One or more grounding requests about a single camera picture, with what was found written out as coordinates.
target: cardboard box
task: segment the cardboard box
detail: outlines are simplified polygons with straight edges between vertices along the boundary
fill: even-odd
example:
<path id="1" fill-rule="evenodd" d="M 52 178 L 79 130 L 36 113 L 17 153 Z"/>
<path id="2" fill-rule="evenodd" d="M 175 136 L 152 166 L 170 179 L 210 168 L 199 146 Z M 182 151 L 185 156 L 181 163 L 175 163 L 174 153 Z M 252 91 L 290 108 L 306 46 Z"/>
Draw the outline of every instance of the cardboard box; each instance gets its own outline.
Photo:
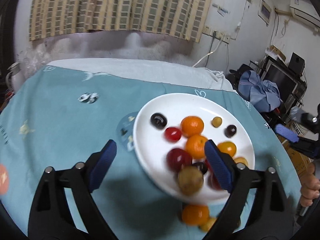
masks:
<path id="1" fill-rule="evenodd" d="M 279 55 L 279 57 L 282 58 L 283 61 L 286 60 L 286 56 L 276 46 L 271 45 L 269 48 L 269 51 L 272 51 L 272 52 L 276 53 L 277 55 Z"/>
<path id="2" fill-rule="evenodd" d="M 281 137 L 280 135 L 278 135 L 278 138 L 280 142 L 283 142 L 285 140 L 285 138 Z M 310 158 L 290 148 L 289 142 L 285 142 L 283 144 L 283 147 L 286 150 L 300 179 L 307 172 L 307 166 L 311 162 Z"/>

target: air conditioner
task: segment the air conditioner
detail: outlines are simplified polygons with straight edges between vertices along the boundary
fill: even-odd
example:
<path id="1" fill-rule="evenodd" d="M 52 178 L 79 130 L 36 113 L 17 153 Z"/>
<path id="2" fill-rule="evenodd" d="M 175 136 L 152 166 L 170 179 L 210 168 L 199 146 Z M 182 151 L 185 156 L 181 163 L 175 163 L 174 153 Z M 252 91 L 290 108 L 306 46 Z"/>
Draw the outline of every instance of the air conditioner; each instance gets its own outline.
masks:
<path id="1" fill-rule="evenodd" d="M 320 17 L 312 4 L 303 0 L 291 0 L 290 9 L 295 19 L 320 32 Z"/>

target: metal screw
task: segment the metal screw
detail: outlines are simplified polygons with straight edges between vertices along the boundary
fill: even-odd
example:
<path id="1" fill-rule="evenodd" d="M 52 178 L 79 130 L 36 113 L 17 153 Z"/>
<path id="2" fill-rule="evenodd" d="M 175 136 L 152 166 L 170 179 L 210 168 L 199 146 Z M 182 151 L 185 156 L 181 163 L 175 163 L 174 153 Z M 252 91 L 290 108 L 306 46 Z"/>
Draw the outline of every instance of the metal screw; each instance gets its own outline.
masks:
<path id="1" fill-rule="evenodd" d="M 78 170 L 82 169 L 83 167 L 84 167 L 84 163 L 83 162 L 79 162 L 79 163 L 76 164 L 76 168 Z"/>
<path id="2" fill-rule="evenodd" d="M 275 169 L 274 167 L 269 167 L 269 168 L 268 168 L 268 171 L 269 171 L 271 174 L 276 173 L 276 169 Z"/>
<path id="3" fill-rule="evenodd" d="M 50 173 L 53 170 L 51 166 L 45 168 L 45 173 Z"/>
<path id="4" fill-rule="evenodd" d="M 240 170 L 244 170 L 245 169 L 245 165 L 243 163 L 237 163 L 237 168 Z"/>

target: blue cloth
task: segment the blue cloth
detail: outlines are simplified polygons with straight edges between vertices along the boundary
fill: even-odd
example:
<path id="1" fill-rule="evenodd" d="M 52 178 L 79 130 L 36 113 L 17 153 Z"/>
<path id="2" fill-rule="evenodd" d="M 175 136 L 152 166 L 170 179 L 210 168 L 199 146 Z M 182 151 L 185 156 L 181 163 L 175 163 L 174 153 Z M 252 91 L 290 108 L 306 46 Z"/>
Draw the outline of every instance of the blue cloth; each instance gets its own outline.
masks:
<path id="1" fill-rule="evenodd" d="M 250 136 L 256 169 L 275 167 L 296 207 L 300 182 L 287 153 L 251 103 L 236 93 L 111 75 L 94 76 L 87 81 L 83 81 L 84 77 L 82 71 L 47 66 L 25 82 L 0 115 L 0 132 L 6 134 L 6 138 L 0 137 L 0 164 L 6 167 L 5 177 L 9 180 L 8 191 L 0 198 L 24 233 L 45 167 L 69 169 L 113 139 L 118 145 L 116 158 L 92 197 L 116 236 L 132 240 L 202 239 L 204 233 L 197 227 L 187 227 L 179 221 L 181 202 L 162 192 L 144 173 L 130 136 L 121 136 L 126 131 L 125 136 L 132 133 L 132 118 L 148 101 L 167 93 L 198 94 L 231 112 Z M 84 94 L 93 100 L 81 99 Z M 66 195 L 76 226 L 85 231 L 71 190 L 66 189 Z M 241 228 L 253 199 L 251 190 L 241 215 Z M 223 205 L 209 208 L 216 216 Z"/>
<path id="2" fill-rule="evenodd" d="M 259 113 L 271 112 L 281 104 L 277 84 L 269 80 L 261 81 L 259 75 L 252 70 L 242 74 L 238 90 Z"/>

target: bed sheet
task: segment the bed sheet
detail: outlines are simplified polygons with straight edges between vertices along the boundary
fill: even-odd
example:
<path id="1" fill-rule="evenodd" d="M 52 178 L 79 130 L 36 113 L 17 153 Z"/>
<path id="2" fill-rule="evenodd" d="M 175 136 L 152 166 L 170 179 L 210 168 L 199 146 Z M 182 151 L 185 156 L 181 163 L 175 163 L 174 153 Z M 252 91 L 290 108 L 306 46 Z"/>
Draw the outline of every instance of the bed sheet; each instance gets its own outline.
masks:
<path id="1" fill-rule="evenodd" d="M 84 94 L 92 101 L 82 100 Z M 247 101 L 234 92 L 208 90 L 93 75 L 46 66 L 28 79 L 0 115 L 0 194 L 13 221 L 26 233 L 33 196 L 47 166 L 69 169 L 100 151 L 109 139 L 118 145 L 117 156 L 100 189 L 92 194 L 101 214 L 121 239 L 202 239 L 196 227 L 177 216 L 182 203 L 159 190 L 140 167 L 132 143 L 138 111 L 151 99 L 167 93 L 190 93 L 226 108 L 246 129 L 256 155 L 257 170 L 276 168 L 294 210 L 300 183 L 291 161 L 270 127 Z M 125 136 L 121 130 L 126 128 Z M 85 227 L 71 191 L 66 191 L 77 228 Z M 244 227 L 254 199 L 250 191 L 241 215 Z M 211 205 L 212 216 L 222 205 Z"/>
<path id="2" fill-rule="evenodd" d="M 86 72 L 84 79 L 109 73 L 114 76 L 138 79 L 148 82 L 161 82 L 172 85 L 204 89 L 234 91 L 223 71 L 207 68 L 192 68 L 180 64 L 157 60 L 116 59 L 116 58 L 77 58 L 55 60 L 48 65 L 81 70 Z"/>

